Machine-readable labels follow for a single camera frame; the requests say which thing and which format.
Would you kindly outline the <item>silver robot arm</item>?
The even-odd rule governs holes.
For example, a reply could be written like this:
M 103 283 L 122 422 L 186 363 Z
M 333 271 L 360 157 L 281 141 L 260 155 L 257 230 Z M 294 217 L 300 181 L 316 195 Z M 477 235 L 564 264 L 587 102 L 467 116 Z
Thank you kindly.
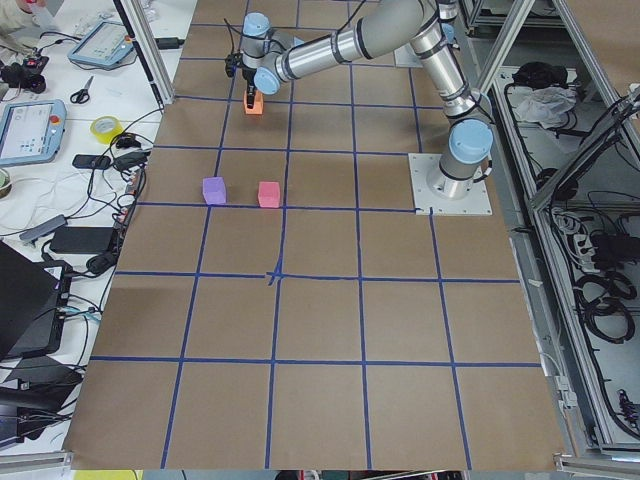
M 263 13 L 250 12 L 239 64 L 247 95 L 273 95 L 286 83 L 409 48 L 450 123 L 446 149 L 426 181 L 435 194 L 461 199 L 486 179 L 477 171 L 488 161 L 494 137 L 483 95 L 469 85 L 447 35 L 456 15 L 453 1 L 381 1 L 369 14 L 353 14 L 335 31 L 303 41 L 274 28 Z

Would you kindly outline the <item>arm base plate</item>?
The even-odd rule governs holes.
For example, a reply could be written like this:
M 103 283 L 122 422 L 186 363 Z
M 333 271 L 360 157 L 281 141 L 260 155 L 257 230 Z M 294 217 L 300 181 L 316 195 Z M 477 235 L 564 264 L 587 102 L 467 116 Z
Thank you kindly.
M 394 62 L 397 68 L 421 68 L 422 63 L 410 44 L 405 44 L 394 52 Z
M 440 169 L 440 154 L 410 153 L 409 173 L 417 215 L 491 216 L 486 182 L 475 183 L 477 168 L 468 180 L 453 180 Z

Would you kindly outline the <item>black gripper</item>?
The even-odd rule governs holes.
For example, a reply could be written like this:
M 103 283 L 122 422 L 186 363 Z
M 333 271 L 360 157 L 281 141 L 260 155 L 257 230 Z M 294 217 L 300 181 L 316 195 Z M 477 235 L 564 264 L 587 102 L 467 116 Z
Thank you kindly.
M 254 97 L 256 95 L 256 86 L 255 86 L 255 70 L 244 70 L 242 72 L 243 79 L 246 82 L 246 88 L 244 92 L 244 104 L 246 107 L 254 106 Z

